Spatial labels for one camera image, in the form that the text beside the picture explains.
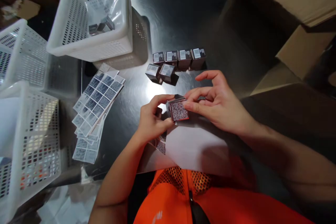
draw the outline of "hand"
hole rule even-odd
[[[141,107],[140,122],[135,134],[139,136],[144,143],[160,136],[167,129],[175,125],[171,118],[162,121],[160,119],[162,109],[158,108],[160,104],[166,104],[167,100],[172,98],[174,98],[173,94],[156,95],[148,104]]]
[[[208,118],[216,127],[236,135],[249,135],[258,123],[246,111],[230,89],[223,73],[219,70],[205,71],[195,78],[197,81],[211,79],[213,87],[199,87],[185,94],[186,110]]]

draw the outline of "worker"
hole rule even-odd
[[[335,199],[336,165],[253,119],[222,72],[210,70],[196,77],[197,81],[204,79],[211,79],[213,86],[186,93],[185,109],[239,136],[300,199]],[[175,124],[170,118],[159,119],[155,115],[157,107],[173,97],[157,95],[142,106],[139,127],[103,180],[89,224],[127,222],[127,199],[144,147]],[[239,169],[233,167],[230,179],[179,167],[156,171],[134,223],[311,223],[277,200],[256,192],[253,176],[244,174],[248,170],[244,171],[242,164],[234,161]]]

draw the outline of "right hand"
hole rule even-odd
[[[186,93],[186,110],[206,117],[221,130],[240,136],[247,136],[258,127],[259,123],[243,107],[221,71],[205,71],[195,79],[210,79],[213,87],[197,87]],[[200,96],[205,100],[198,101]]]

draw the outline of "label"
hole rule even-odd
[[[180,51],[180,60],[184,60],[186,58],[185,50]]]
[[[154,54],[154,62],[159,62],[159,54],[158,53]]]
[[[169,65],[163,65],[161,74],[166,75],[169,70]]]
[[[195,58],[200,58],[201,57],[201,54],[199,52],[200,50],[198,48],[194,49],[194,57]]]
[[[167,61],[172,61],[173,52],[167,52]]]
[[[148,70],[153,70],[153,71],[155,71],[156,72],[156,70],[159,68],[159,66],[155,66],[155,65],[149,65],[148,66]]]

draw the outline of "left hand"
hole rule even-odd
[[[156,113],[160,104],[166,104],[167,100],[172,98],[174,98],[173,94],[155,95],[148,104],[141,107],[139,127],[135,134],[144,144],[175,125],[171,118],[162,121]]]

